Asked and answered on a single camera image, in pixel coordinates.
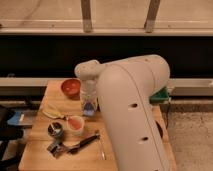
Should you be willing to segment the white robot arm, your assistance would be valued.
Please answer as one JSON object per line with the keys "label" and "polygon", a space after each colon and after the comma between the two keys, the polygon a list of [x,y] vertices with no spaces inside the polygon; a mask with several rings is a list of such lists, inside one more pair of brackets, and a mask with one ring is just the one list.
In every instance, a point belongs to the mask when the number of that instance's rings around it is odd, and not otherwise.
{"label": "white robot arm", "polygon": [[75,67],[83,92],[97,93],[118,171],[170,171],[171,166],[149,102],[164,88],[170,68],[159,55]]}

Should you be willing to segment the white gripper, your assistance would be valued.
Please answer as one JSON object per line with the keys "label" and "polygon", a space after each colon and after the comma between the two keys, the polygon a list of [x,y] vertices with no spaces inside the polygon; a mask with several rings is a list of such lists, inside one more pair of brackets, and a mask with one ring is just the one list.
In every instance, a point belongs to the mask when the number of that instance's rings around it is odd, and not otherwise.
{"label": "white gripper", "polygon": [[94,80],[86,80],[81,82],[80,99],[84,109],[97,109],[98,102],[96,82]]}

